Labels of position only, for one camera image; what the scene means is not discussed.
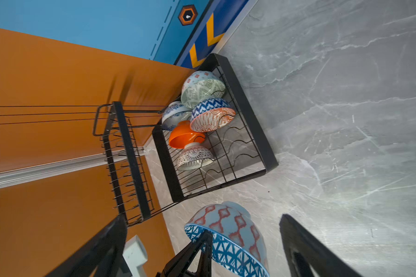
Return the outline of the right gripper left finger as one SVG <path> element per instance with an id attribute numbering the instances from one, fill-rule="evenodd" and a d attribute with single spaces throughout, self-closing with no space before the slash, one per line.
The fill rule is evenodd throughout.
<path id="1" fill-rule="evenodd" d="M 125 216 L 119 215 L 47 276 L 115 277 L 121 265 L 126 237 Z"/>

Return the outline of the blue floral bowl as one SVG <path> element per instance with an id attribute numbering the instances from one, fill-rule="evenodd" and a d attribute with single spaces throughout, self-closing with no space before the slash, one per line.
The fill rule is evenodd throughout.
<path id="1" fill-rule="evenodd" d="M 182 104 L 181 101 L 172 102 L 162 115 L 162 130 L 172 131 L 181 121 L 187 120 L 192 109 Z"/>

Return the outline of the plain orange bowl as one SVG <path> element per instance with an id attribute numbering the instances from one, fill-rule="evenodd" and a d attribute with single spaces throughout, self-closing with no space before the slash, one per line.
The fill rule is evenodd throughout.
<path id="1" fill-rule="evenodd" d="M 169 136 L 169 146 L 175 149 L 183 149 L 190 143 L 203 143 L 206 135 L 193 131 L 190 128 L 190 121 L 181 121 Z"/>

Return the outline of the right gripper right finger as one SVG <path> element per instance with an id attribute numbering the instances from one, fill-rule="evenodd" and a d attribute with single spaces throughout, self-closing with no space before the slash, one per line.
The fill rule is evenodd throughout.
<path id="1" fill-rule="evenodd" d="M 279 226 L 291 276 L 360 276 L 289 214 L 282 215 Z"/>

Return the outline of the green patterned bowl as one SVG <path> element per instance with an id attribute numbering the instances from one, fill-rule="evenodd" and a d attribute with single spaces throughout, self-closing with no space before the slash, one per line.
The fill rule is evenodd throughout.
<path id="1" fill-rule="evenodd" d="M 225 90 L 224 82 L 213 72 L 198 70 L 184 81 L 181 90 L 181 102 L 189 108 L 194 108 L 205 99 L 223 97 Z"/>

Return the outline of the white brown striped bowl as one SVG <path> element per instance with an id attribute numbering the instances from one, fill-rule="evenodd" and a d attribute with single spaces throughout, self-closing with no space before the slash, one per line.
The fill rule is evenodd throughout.
<path id="1" fill-rule="evenodd" d="M 201 143 L 189 143 L 177 159 L 177 170 L 187 171 L 210 165 L 215 160 L 213 153 Z"/>

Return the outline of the dark blue patterned bowl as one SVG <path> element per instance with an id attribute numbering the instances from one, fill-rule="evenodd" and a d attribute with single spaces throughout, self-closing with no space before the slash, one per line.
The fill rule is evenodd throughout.
<path id="1" fill-rule="evenodd" d="M 184 226 L 191 241 L 205 231 L 213 236 L 212 258 L 240 277 L 268 277 L 269 265 L 264 237 L 250 213 L 235 202 L 209 204 Z"/>

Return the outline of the black wire dish rack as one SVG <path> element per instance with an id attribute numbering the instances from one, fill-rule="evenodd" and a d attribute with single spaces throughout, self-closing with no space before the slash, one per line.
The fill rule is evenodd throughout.
<path id="1" fill-rule="evenodd" d="M 92 133 L 104 150 L 115 210 L 129 227 L 186 200 L 263 176 L 278 166 L 228 59 L 210 54 L 201 68 L 224 82 L 224 99 L 233 109 L 215 130 L 171 131 L 163 126 L 165 110 L 158 106 L 113 102 L 97 108 Z M 156 148 L 169 204 L 159 204 L 153 197 L 142 135 L 151 138 Z"/>

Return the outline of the red orange patterned bowl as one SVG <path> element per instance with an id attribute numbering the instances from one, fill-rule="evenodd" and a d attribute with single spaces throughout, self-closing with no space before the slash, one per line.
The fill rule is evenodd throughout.
<path id="1" fill-rule="evenodd" d="M 236 111 L 223 98 L 208 98 L 193 108 L 190 128 L 201 133 L 212 132 L 229 124 L 235 115 Z"/>

